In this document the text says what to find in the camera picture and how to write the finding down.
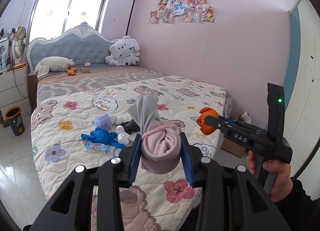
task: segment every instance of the waste bin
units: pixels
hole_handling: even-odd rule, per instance
[[[24,125],[21,117],[21,107],[12,107],[5,113],[5,118],[8,120],[13,134],[19,136],[24,133]]]

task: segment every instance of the purple pom-pom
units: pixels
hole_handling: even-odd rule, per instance
[[[93,123],[97,128],[107,129],[107,130],[109,130],[112,126],[112,121],[108,113],[97,115]]]

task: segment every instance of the bed frame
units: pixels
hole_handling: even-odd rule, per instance
[[[87,22],[82,22],[53,40],[36,38],[29,43],[27,48],[29,76],[34,75],[34,68],[38,62],[48,56],[73,59],[76,65],[83,65],[85,62],[104,64],[105,57],[110,55],[109,47],[115,41],[106,40]]]

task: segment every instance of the window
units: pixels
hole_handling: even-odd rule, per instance
[[[87,22],[98,29],[104,0],[38,0],[29,26],[29,42],[52,39]]]

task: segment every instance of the fan grille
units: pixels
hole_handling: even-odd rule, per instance
[[[27,32],[25,27],[19,27],[15,44],[14,44],[14,53],[17,58],[20,58],[23,54],[26,35],[27,35]]]

